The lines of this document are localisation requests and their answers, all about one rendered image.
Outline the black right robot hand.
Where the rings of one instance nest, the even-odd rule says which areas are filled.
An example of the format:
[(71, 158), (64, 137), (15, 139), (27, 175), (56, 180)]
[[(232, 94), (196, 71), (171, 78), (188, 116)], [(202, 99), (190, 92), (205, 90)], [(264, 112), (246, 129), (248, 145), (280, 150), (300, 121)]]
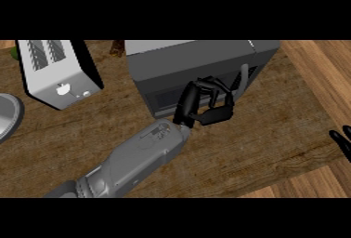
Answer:
[(344, 136), (341, 135), (338, 131), (331, 130), (329, 136), (332, 140), (335, 140), (335, 142), (338, 143), (342, 154), (348, 162), (351, 163), (351, 126), (344, 125), (342, 132), (344, 132)]

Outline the dark grey microwave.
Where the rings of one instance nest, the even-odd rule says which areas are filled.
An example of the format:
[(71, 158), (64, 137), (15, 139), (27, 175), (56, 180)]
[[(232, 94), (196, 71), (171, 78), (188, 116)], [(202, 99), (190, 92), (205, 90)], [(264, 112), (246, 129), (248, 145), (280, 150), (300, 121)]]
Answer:
[(242, 65), (249, 68), (246, 90), (279, 48), (277, 40), (127, 40), (129, 74), (152, 116), (174, 114), (188, 83), (208, 76), (239, 99)]

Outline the white toaster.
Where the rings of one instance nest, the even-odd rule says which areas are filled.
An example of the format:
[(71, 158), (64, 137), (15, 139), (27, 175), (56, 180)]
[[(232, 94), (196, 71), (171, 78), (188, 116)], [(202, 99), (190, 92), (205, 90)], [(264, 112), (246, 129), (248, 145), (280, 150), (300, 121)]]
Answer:
[(27, 94), (56, 110), (98, 93), (103, 80), (84, 40), (16, 40)]

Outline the grey round plate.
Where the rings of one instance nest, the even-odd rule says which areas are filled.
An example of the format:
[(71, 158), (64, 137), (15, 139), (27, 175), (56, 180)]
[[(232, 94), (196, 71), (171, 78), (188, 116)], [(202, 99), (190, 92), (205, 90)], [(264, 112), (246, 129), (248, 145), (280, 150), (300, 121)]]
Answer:
[(25, 114), (22, 100), (12, 94), (0, 93), (0, 144), (16, 131)]

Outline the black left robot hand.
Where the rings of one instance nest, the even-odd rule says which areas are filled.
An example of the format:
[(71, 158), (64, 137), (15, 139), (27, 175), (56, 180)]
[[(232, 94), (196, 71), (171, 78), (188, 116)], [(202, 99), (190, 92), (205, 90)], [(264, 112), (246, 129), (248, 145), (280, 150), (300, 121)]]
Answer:
[[(220, 91), (224, 92), (224, 106), (216, 107)], [(198, 114), (202, 94), (210, 96), (208, 110), (202, 114)], [(202, 126), (217, 124), (232, 118), (233, 107), (232, 91), (221, 80), (213, 76), (199, 78), (186, 85), (177, 104), (173, 123), (189, 128), (193, 127), (195, 122), (199, 122)]]

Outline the brown bottle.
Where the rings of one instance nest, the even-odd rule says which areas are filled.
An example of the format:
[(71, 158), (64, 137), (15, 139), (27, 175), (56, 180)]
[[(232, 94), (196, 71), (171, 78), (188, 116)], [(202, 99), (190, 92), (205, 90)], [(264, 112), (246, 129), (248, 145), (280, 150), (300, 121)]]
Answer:
[(112, 41), (112, 46), (109, 50), (109, 55), (123, 57), (126, 52), (126, 41), (124, 40), (114, 40)]

